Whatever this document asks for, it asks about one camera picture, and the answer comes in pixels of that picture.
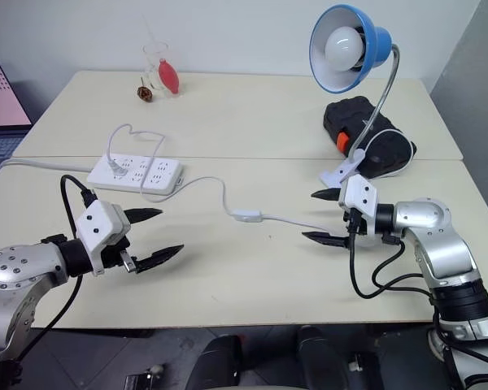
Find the red rubber bulb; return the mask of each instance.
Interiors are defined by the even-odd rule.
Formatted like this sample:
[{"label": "red rubber bulb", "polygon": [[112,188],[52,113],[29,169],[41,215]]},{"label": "red rubber bulb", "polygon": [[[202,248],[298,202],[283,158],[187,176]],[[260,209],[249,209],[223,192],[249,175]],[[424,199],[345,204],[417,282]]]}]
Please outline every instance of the red rubber bulb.
[{"label": "red rubber bulb", "polygon": [[159,60],[159,78],[163,85],[174,95],[179,93],[179,77],[172,65],[166,59]]}]

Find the white table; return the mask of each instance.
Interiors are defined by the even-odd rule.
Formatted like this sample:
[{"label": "white table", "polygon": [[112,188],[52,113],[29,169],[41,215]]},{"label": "white table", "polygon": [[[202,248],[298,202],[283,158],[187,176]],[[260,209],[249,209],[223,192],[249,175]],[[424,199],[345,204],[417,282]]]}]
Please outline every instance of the white table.
[{"label": "white table", "polygon": [[[304,76],[181,74],[180,97],[144,103],[136,96],[140,75],[76,73],[14,155],[100,156],[111,131],[130,122],[168,135],[163,156],[342,159],[322,126],[325,107],[358,95],[375,105],[386,83],[367,79],[333,95]],[[419,80],[396,80],[382,114],[416,143],[416,159],[462,159]],[[153,147],[127,132],[113,143],[126,154]]]},{"label": "white table", "polygon": [[[92,165],[96,158],[45,158]],[[321,189],[316,174],[336,160],[184,158],[187,179],[224,178],[229,205],[326,225],[340,233],[342,212],[332,202],[310,198]],[[289,181],[278,172],[289,172]],[[0,172],[0,248],[33,243],[60,232],[68,222],[59,196],[62,172],[6,167]],[[76,175],[85,181],[86,175]],[[430,196],[451,209],[453,224],[468,242],[488,289],[488,208],[457,161],[415,161],[400,177],[374,180],[381,202]],[[73,210],[82,210],[69,185]],[[98,190],[98,196],[124,208],[148,206],[136,193]],[[351,323],[429,321],[432,308],[421,295],[388,292],[369,301],[358,298],[348,275],[348,252],[303,237],[307,229],[266,221],[239,223],[225,215],[216,182],[193,185],[157,205],[164,214],[133,226],[131,254],[185,244],[168,263],[140,275],[123,268],[98,278],[87,275],[72,308],[58,327],[118,328],[265,323]],[[358,249],[357,274],[372,291],[370,274],[396,248]],[[383,278],[418,270],[407,252]],[[50,291],[37,309],[45,326],[68,299],[73,282]]]}]

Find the power outlet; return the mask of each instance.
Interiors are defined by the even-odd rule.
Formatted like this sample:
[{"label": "power outlet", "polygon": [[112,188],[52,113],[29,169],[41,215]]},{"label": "power outlet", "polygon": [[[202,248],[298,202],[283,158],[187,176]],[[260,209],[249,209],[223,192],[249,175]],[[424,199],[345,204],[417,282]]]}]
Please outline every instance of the power outlet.
[{"label": "power outlet", "polygon": [[[111,158],[128,172],[125,175],[114,175],[112,168],[108,165],[107,156],[104,154],[90,172],[87,181],[97,189],[116,189],[138,193],[150,157],[111,154]],[[169,195],[176,187],[181,172],[182,165],[179,161],[170,158],[156,158],[146,176],[143,192]]]}]

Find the light bulb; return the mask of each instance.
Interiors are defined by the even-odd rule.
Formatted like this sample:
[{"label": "light bulb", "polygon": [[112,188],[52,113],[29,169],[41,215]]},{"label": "light bulb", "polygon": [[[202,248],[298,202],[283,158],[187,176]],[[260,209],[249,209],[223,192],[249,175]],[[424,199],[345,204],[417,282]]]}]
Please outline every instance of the light bulb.
[{"label": "light bulb", "polygon": [[358,32],[352,27],[340,27],[334,30],[325,44],[325,58],[335,71],[348,71],[364,53],[364,43]]}]

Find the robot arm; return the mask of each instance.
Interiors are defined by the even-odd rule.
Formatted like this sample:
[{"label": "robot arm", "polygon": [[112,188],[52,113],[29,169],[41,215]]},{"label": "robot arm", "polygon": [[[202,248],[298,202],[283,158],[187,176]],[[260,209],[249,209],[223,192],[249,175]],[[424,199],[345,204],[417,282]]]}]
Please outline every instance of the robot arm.
[{"label": "robot arm", "polygon": [[69,277],[124,266],[127,272],[151,269],[179,252],[183,245],[162,249],[138,261],[126,249],[130,223],[160,214],[156,209],[123,211],[106,201],[92,201],[76,221],[76,239],[60,234],[35,245],[0,249],[0,362],[17,358],[28,336],[37,303]]},{"label": "robot arm", "polygon": [[[450,210],[440,201],[420,198],[390,204],[377,202],[377,190],[355,175],[342,189],[313,194],[335,200],[344,209],[344,219],[361,215],[358,234],[395,243],[408,239],[431,293],[437,313],[433,344],[443,355],[454,388],[488,388],[488,293],[470,249],[451,224]],[[326,245],[346,246],[346,237],[304,233]]]}]

